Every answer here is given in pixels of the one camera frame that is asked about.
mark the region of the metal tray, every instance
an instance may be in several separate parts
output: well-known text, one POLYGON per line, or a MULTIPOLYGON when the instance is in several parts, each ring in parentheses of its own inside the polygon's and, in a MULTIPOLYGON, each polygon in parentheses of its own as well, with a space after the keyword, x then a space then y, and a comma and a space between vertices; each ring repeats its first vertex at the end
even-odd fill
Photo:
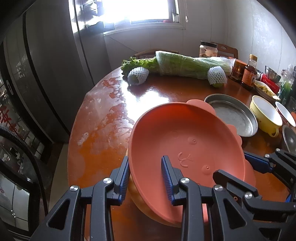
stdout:
POLYGON ((250 109, 238 99, 228 95, 212 94, 205 98, 225 123, 234 125, 241 137, 251 137, 258 130, 258 123, 250 109))

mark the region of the bright window light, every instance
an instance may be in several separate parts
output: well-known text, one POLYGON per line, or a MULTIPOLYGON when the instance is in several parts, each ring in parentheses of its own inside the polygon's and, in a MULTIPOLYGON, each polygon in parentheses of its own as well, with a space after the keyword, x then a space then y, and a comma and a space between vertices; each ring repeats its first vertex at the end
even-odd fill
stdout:
POLYGON ((104 21, 168 19, 168 0, 103 0, 104 21))

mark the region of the yellow cup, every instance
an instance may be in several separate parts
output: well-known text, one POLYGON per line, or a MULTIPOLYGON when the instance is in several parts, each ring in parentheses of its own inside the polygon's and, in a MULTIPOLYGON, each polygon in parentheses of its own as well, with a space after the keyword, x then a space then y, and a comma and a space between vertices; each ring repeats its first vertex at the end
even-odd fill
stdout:
POLYGON ((279 128, 283 121, 277 110, 267 100, 254 95, 250 104, 250 110, 254 113, 258 121, 258 127, 269 134, 271 137, 277 137, 279 128))

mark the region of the wooden chair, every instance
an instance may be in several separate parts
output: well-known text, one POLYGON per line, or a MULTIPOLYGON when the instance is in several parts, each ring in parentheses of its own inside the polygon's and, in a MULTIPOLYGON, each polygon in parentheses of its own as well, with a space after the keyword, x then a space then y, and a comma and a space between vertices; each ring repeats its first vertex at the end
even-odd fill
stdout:
POLYGON ((215 43, 218 45, 217 49, 218 49, 218 57, 233 57, 233 58, 238 58, 239 54, 237 49, 229 47, 225 44, 219 44, 219 43, 215 43))
POLYGON ((155 55, 155 52, 156 51, 165 51, 165 52, 170 52, 170 53, 179 53, 178 51, 170 51, 170 50, 166 50, 166 49, 149 49, 149 50, 142 51, 140 53, 136 53, 134 55, 134 57, 137 58, 137 59, 139 59, 140 56, 155 55))

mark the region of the brown table top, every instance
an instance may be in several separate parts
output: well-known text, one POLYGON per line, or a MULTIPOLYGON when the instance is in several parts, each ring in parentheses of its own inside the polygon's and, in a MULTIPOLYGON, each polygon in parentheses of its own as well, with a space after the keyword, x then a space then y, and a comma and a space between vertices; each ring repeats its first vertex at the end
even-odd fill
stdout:
MULTIPOLYGON (((68 149, 69 185, 92 186, 120 166, 128 148, 136 120, 150 108, 167 102, 204 100, 213 93, 235 97, 250 105, 255 91, 249 92, 228 80, 223 88, 213 88, 207 80, 177 76, 149 75, 139 86, 128 87, 120 68, 112 71, 89 91, 77 113, 68 149)), ((280 138, 258 130, 243 139, 243 149, 263 156, 280 147, 280 138)), ((265 200, 284 201, 286 187, 272 174, 255 172, 256 187, 265 200)), ((129 193, 120 207, 112 206, 114 238, 119 240, 179 240, 181 229, 157 223, 144 215, 129 193)), ((88 209, 85 237, 89 236, 88 209)))

